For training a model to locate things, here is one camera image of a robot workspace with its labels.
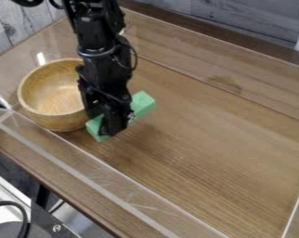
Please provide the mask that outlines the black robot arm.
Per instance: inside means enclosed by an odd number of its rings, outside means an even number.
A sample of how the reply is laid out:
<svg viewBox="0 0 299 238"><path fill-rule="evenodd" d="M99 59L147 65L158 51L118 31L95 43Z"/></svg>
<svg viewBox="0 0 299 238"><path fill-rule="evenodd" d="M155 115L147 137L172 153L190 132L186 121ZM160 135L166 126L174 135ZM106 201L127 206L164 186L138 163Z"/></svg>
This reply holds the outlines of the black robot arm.
<svg viewBox="0 0 299 238"><path fill-rule="evenodd" d="M22 7L48 2L66 12L78 37L79 95L87 113L87 128L99 137L123 132L134 116L130 81L138 56L122 35L126 14L119 0L11 0Z"/></svg>

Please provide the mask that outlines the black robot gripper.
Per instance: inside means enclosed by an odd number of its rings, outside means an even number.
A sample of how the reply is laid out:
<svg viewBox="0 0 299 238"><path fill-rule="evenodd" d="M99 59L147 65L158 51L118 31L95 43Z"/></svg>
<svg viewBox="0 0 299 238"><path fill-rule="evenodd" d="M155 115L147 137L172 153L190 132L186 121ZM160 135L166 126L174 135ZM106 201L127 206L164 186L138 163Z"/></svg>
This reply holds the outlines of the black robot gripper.
<svg viewBox="0 0 299 238"><path fill-rule="evenodd" d="M78 66L79 91L88 118L100 114L100 136L115 136L127 127L132 114L132 51L111 49L104 52L79 50L83 63Z"/></svg>

